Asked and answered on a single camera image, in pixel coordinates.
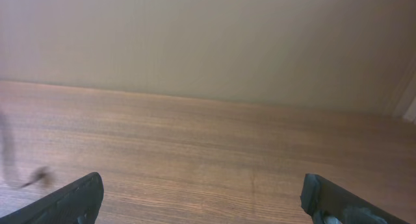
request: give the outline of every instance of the wood grain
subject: wood grain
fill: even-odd
[[[97,171],[97,223],[311,223],[318,173],[416,220],[416,127],[389,118],[161,95],[0,82],[20,179],[50,166],[55,187],[0,184],[0,215]]]

